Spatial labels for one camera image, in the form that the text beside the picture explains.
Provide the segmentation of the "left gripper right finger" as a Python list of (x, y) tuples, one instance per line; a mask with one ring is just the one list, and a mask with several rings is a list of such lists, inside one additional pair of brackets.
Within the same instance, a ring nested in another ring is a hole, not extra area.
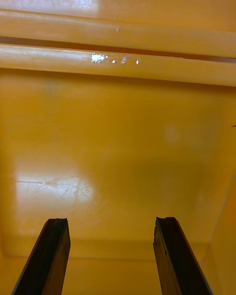
[(213, 294), (179, 222), (174, 217), (156, 218), (153, 248), (162, 294)]

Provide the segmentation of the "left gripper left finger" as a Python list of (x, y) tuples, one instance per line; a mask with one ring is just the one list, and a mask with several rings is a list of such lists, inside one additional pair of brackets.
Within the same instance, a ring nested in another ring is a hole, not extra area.
[(48, 219), (12, 294), (62, 294), (69, 252), (70, 235), (67, 219)]

